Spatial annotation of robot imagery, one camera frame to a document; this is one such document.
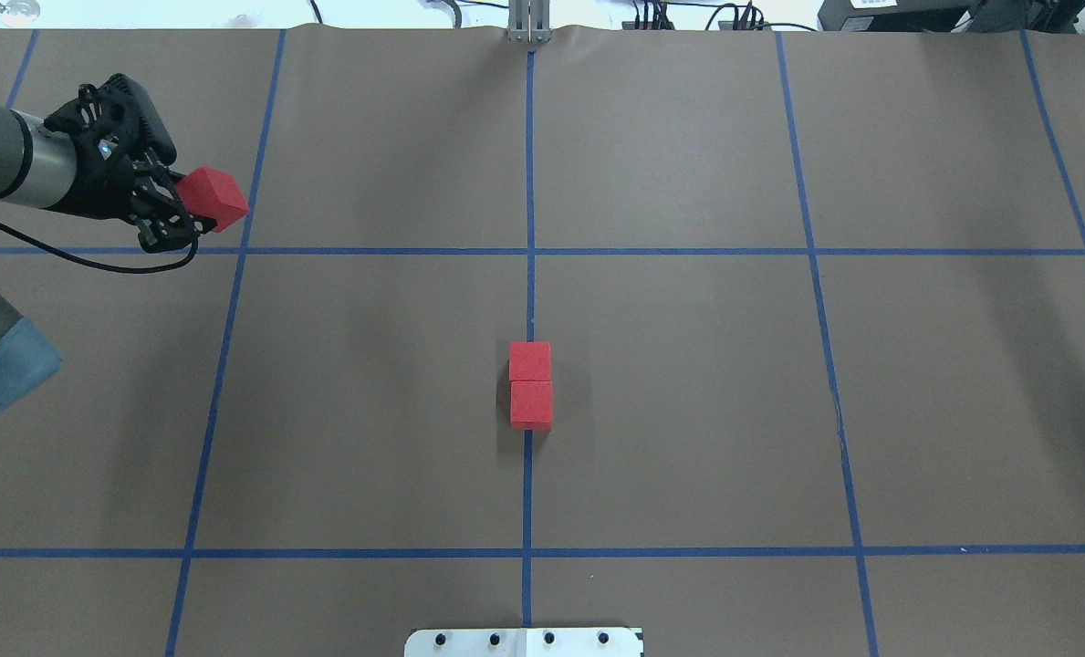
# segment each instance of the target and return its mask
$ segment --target horizontal blue line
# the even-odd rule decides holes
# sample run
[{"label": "horizontal blue line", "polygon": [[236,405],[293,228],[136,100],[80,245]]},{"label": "horizontal blue line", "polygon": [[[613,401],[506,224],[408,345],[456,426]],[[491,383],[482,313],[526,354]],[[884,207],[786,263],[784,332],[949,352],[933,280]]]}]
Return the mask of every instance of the horizontal blue line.
[{"label": "horizontal blue line", "polygon": [[123,548],[0,548],[0,558],[181,558],[181,551]]},{"label": "horizontal blue line", "polygon": [[[1085,554],[1085,544],[884,544],[864,545],[867,556],[983,556],[984,554]],[[699,558],[744,556],[854,556],[852,545],[818,548],[536,548],[550,558]],[[181,558],[171,549],[0,548],[0,558]],[[194,558],[519,558],[516,548],[487,549],[209,549]]]},{"label": "horizontal blue line", "polygon": [[867,556],[963,556],[963,554],[1085,554],[1085,544],[896,544],[864,546]]},{"label": "horizontal blue line", "polygon": [[551,558],[699,558],[706,556],[854,556],[853,548],[535,548]]},{"label": "horizontal blue line", "polygon": [[194,558],[519,558],[516,548],[488,549],[216,549],[192,551]]},{"label": "horizontal blue line", "polygon": [[[146,255],[138,246],[67,246],[63,248],[78,255]],[[238,255],[238,246],[201,246],[199,255]],[[523,257],[525,248],[421,248],[421,246],[247,246],[247,255],[263,257]],[[562,246],[537,248],[539,257],[805,257],[805,248],[792,246]],[[1085,249],[955,249],[955,248],[826,248],[814,249],[819,257],[1085,257]],[[42,255],[33,246],[0,246],[0,255]]]}]

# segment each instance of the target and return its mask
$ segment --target white bracket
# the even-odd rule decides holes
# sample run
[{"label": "white bracket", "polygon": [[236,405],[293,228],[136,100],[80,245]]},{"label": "white bracket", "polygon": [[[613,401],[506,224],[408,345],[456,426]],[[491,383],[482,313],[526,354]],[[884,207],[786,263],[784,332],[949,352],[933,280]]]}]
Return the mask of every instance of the white bracket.
[{"label": "white bracket", "polygon": [[509,40],[550,41],[550,0],[509,0]]},{"label": "white bracket", "polygon": [[414,631],[405,657],[643,657],[639,628]]}]

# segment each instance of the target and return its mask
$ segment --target red block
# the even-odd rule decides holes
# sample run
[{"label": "red block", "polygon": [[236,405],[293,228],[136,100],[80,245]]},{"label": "red block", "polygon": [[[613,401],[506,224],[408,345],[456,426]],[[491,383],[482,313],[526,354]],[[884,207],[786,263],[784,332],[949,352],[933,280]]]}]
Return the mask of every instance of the red block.
[{"label": "red block", "polygon": [[509,343],[510,382],[549,382],[550,343]]},{"label": "red block", "polygon": [[250,212],[250,205],[233,176],[214,167],[197,167],[176,183],[176,191],[189,214],[217,221],[214,233],[230,228]]},{"label": "red block", "polygon": [[519,431],[549,431],[554,421],[554,384],[509,383],[509,425]]}]

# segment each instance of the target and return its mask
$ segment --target vertical blue line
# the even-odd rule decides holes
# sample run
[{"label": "vertical blue line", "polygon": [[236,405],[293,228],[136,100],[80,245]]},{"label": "vertical blue line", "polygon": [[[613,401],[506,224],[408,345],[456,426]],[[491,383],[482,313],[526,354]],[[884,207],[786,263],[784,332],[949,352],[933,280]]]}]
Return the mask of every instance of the vertical blue line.
[{"label": "vertical blue line", "polygon": [[1037,100],[1037,110],[1042,113],[1042,125],[1046,129],[1046,137],[1049,138],[1049,146],[1054,153],[1054,162],[1057,163],[1057,173],[1060,173],[1060,182],[1064,186],[1064,195],[1069,198],[1069,207],[1073,211],[1073,221],[1076,221],[1076,231],[1082,235],[1082,245],[1085,245],[1085,217],[1082,216],[1082,208],[1076,203],[1076,194],[1073,193],[1073,183],[1069,178],[1069,170],[1064,167],[1064,159],[1060,157],[1060,146],[1057,145],[1057,136],[1052,130],[1052,121],[1049,120],[1049,112],[1046,108],[1046,99],[1042,94],[1042,80],[1037,78],[1037,66],[1033,61],[1033,49],[1030,49],[1030,35],[1021,30],[1021,49],[1024,50],[1024,63],[1030,67],[1030,80],[1033,82],[1033,95]]},{"label": "vertical blue line", "polygon": [[178,574],[178,588],[174,601],[174,615],[169,619],[168,640],[165,644],[166,657],[176,653],[176,640],[181,627],[181,611],[184,608],[184,594],[189,585],[189,568],[192,566],[192,553],[197,539],[197,519],[201,516],[201,499],[205,491],[205,476],[209,471],[209,452],[214,446],[214,429],[217,427],[217,407],[221,400],[221,384],[226,378],[226,362],[230,353],[230,339],[233,336],[233,320],[239,311],[239,295],[242,294],[242,273],[245,270],[246,250],[250,248],[250,230],[254,228],[255,207],[258,201],[258,182],[261,179],[263,160],[267,156],[267,138],[270,134],[270,120],[275,113],[275,95],[279,91],[279,70],[283,66],[283,49],[286,46],[286,30],[279,30],[279,44],[275,49],[275,70],[270,78],[270,92],[267,93],[267,110],[261,120],[261,132],[258,136],[258,154],[255,156],[254,181],[250,184],[250,215],[242,226],[242,245],[239,247],[238,266],[233,270],[233,288],[230,291],[230,305],[226,311],[226,330],[221,334],[221,351],[217,357],[217,373],[214,377],[214,392],[209,398],[209,418],[205,422],[205,437],[201,446],[201,459],[197,464],[197,479],[192,490],[192,504],[189,507],[189,525],[184,538],[184,552],[181,556],[181,570]]},{"label": "vertical blue line", "polygon": [[20,89],[24,86],[24,77],[27,75],[27,67],[30,65],[30,57],[35,54],[35,43],[38,42],[38,29],[33,29],[30,38],[27,40],[27,49],[24,50],[24,59],[20,62],[20,70],[15,72],[15,82],[11,86],[11,93],[8,94],[8,107],[15,106],[15,100],[20,99]]},{"label": "vertical blue line", "polygon": [[[534,50],[525,54],[525,340],[534,342]],[[534,431],[522,445],[522,627],[534,624]]]},{"label": "vertical blue line", "polygon": [[818,250],[814,245],[814,230],[809,221],[809,198],[806,194],[806,179],[801,170],[801,147],[797,145],[797,128],[793,117],[793,100],[790,93],[790,76],[784,64],[784,44],[781,33],[775,33],[777,61],[781,74],[781,95],[784,99],[784,117],[790,129],[790,149],[793,151],[793,176],[797,182],[797,203],[801,205],[801,224],[806,233],[806,249],[809,255],[809,280],[814,287],[814,302],[818,307],[818,331],[821,332],[822,353],[826,358],[826,379],[830,385],[830,396],[834,400],[834,415],[838,422],[838,441],[842,461],[842,487],[846,492],[846,513],[851,519],[851,538],[854,541],[854,561],[858,569],[858,595],[863,602],[864,624],[867,631],[867,649],[871,657],[879,657],[879,640],[876,639],[876,613],[870,603],[870,582],[867,578],[867,557],[863,550],[863,531],[858,527],[858,502],[854,494],[854,477],[851,473],[851,450],[846,446],[846,425],[842,420],[842,398],[838,388],[838,371],[834,370],[834,350],[830,347],[830,324],[826,320],[826,299],[822,295],[821,274],[818,272]]}]

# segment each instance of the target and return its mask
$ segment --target blue grid line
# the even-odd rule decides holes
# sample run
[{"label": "blue grid line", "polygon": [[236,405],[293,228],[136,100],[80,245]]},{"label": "blue grid line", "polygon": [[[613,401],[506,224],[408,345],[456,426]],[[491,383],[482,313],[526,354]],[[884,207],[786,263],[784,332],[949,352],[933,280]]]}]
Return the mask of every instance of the blue grid line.
[{"label": "blue grid line", "polygon": [[[139,246],[62,246],[79,255],[146,255]],[[197,255],[239,255],[241,246],[201,246]],[[250,246],[254,257],[808,257],[805,246]],[[1085,257],[1085,249],[855,248],[818,246],[819,257]],[[0,246],[0,255],[47,255],[35,246]]]},{"label": "blue grid line", "polygon": [[24,50],[24,59],[20,62],[20,70],[15,73],[15,80],[11,83],[11,92],[8,93],[8,107],[15,106],[15,100],[20,99],[20,90],[24,86],[24,77],[27,75],[27,67],[30,65],[30,57],[35,54],[35,43],[38,42],[38,29],[33,29],[30,38],[27,40],[27,49]]},{"label": "blue grid line", "polygon": [[1052,124],[1049,120],[1049,110],[1046,108],[1046,99],[1042,94],[1042,80],[1037,78],[1037,66],[1033,62],[1033,49],[1030,47],[1030,35],[1021,30],[1021,49],[1024,50],[1024,63],[1030,68],[1030,80],[1033,83],[1033,95],[1037,100],[1037,110],[1042,113],[1042,125],[1046,129],[1046,137],[1049,138],[1049,149],[1052,150],[1054,162],[1057,163],[1057,173],[1064,184],[1064,195],[1069,198],[1069,207],[1073,210],[1073,221],[1076,221],[1076,231],[1082,234],[1082,245],[1085,245],[1085,219],[1082,216],[1082,208],[1076,203],[1076,194],[1073,193],[1073,183],[1069,179],[1069,170],[1064,167],[1064,159],[1060,155],[1060,145],[1057,144],[1057,136],[1054,133]]},{"label": "blue grid line", "polygon": [[250,215],[242,226],[242,245],[238,266],[233,270],[233,288],[230,291],[230,305],[226,314],[226,330],[221,333],[221,351],[217,357],[217,373],[214,377],[214,392],[209,398],[209,418],[205,424],[205,437],[201,447],[201,459],[197,463],[197,479],[192,491],[192,504],[189,508],[189,525],[184,538],[184,553],[181,556],[181,570],[178,575],[178,588],[174,601],[174,614],[169,619],[168,640],[165,644],[165,656],[176,653],[176,637],[181,624],[181,611],[184,608],[184,594],[189,585],[189,567],[192,565],[192,553],[197,539],[197,519],[201,516],[201,500],[205,491],[205,476],[209,469],[209,452],[214,446],[214,429],[217,427],[217,409],[221,400],[221,384],[226,377],[226,363],[230,353],[230,339],[233,336],[233,320],[239,311],[239,295],[242,292],[242,274],[245,271],[246,249],[250,246],[250,231],[254,228],[255,208],[258,201],[258,183],[261,181],[263,160],[267,156],[267,138],[270,136],[270,120],[275,112],[275,95],[279,92],[279,72],[283,67],[283,51],[286,47],[286,30],[279,30],[279,44],[275,49],[275,70],[270,78],[270,91],[267,93],[267,107],[263,115],[261,133],[258,137],[258,153],[255,155],[254,181],[250,184]]},{"label": "blue grid line", "polygon": [[790,93],[790,75],[784,63],[784,42],[781,33],[775,33],[777,61],[781,74],[781,95],[784,100],[784,117],[790,129],[790,149],[793,153],[793,175],[797,182],[797,203],[801,205],[801,224],[806,233],[806,248],[809,250],[809,278],[813,281],[814,302],[818,307],[818,328],[822,337],[822,352],[826,357],[826,377],[830,384],[830,396],[834,401],[838,422],[838,441],[842,461],[842,486],[846,491],[846,514],[851,520],[851,538],[854,541],[854,561],[858,567],[858,595],[863,600],[863,617],[867,631],[867,648],[870,657],[879,657],[879,640],[876,636],[876,615],[870,603],[870,581],[867,577],[867,558],[863,553],[863,531],[858,527],[858,502],[854,494],[854,476],[851,473],[851,450],[846,446],[846,424],[842,416],[842,399],[839,396],[838,371],[834,370],[834,350],[830,346],[830,324],[826,320],[826,300],[822,296],[821,273],[818,272],[818,250],[814,246],[814,230],[809,220],[809,199],[806,195],[806,179],[801,169],[801,146],[797,144],[797,128],[793,117],[793,100]]},{"label": "blue grid line", "polygon": [[[1085,554],[1085,544],[877,544],[865,556],[1062,556]],[[854,545],[781,548],[533,548],[535,558],[741,558],[855,556]],[[399,558],[521,558],[516,548],[445,549],[195,549],[191,558],[309,558],[309,561],[399,561]],[[184,550],[124,548],[0,548],[0,558],[181,558]]]},{"label": "blue grid line", "polygon": [[[534,342],[537,242],[534,236],[534,55],[525,54],[525,340]],[[522,436],[522,627],[534,623],[534,431]]]}]

